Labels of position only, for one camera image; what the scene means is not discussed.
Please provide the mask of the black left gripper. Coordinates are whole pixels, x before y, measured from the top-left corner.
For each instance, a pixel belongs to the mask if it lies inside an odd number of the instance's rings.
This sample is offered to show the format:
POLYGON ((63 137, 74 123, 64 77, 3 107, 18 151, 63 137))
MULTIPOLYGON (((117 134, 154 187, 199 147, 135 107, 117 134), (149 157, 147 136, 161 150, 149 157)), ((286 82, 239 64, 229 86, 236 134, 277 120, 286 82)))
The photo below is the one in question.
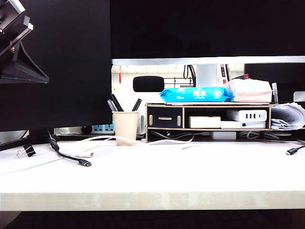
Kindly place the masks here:
POLYGON ((49 77, 25 52, 22 42, 32 30, 19 0, 0 1, 0 82, 48 83, 49 77))

